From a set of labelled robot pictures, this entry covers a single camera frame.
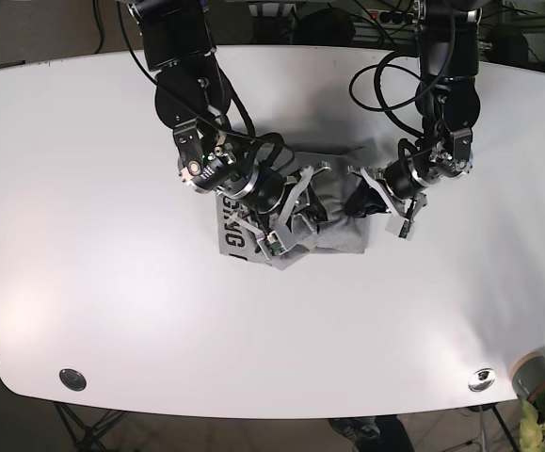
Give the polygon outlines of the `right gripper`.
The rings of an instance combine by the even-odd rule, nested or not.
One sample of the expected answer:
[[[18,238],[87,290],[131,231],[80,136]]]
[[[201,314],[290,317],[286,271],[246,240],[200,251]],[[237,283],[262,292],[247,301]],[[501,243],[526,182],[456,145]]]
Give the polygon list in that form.
[[[287,172],[296,160],[294,153],[275,165],[288,149],[278,133],[250,137],[210,127],[179,127],[177,149],[182,182],[199,193],[214,192],[239,202],[244,211],[233,212],[232,221],[255,239],[275,234],[284,245],[295,245],[288,227],[293,215],[299,213],[314,234],[329,220],[311,187],[315,168]]]

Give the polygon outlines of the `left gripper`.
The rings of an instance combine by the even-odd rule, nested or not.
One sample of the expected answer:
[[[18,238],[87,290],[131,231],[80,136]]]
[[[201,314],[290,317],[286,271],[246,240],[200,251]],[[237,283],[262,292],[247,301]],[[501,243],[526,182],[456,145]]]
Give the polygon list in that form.
[[[402,138],[397,158],[384,168],[362,167],[361,181],[345,203],[351,218],[391,214],[411,219],[427,204],[425,191],[442,178],[457,178],[473,166],[473,130],[465,128],[425,144]]]

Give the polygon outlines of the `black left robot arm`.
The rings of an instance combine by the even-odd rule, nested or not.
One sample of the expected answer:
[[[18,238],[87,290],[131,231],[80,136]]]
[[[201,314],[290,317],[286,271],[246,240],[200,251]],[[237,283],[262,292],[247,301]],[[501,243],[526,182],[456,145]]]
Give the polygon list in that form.
[[[381,79],[395,60],[408,57],[409,52],[395,50],[369,66],[377,105],[357,105],[385,114],[415,139],[400,139],[398,157],[387,167],[361,170],[361,182],[345,204],[347,216],[393,213],[411,225],[425,205],[428,187],[472,168],[473,127],[481,110],[475,88],[477,32],[484,5],[482,1],[416,2],[419,85],[406,101],[389,105]]]

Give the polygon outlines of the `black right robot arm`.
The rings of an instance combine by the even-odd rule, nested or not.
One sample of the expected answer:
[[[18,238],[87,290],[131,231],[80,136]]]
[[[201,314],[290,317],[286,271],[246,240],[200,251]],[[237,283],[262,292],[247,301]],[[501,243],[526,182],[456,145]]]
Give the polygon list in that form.
[[[201,1],[121,1],[136,21],[155,86],[155,111],[172,132],[182,182],[238,202],[232,221],[278,256],[317,234],[328,214],[314,192],[311,166],[278,133],[257,135],[230,79]]]

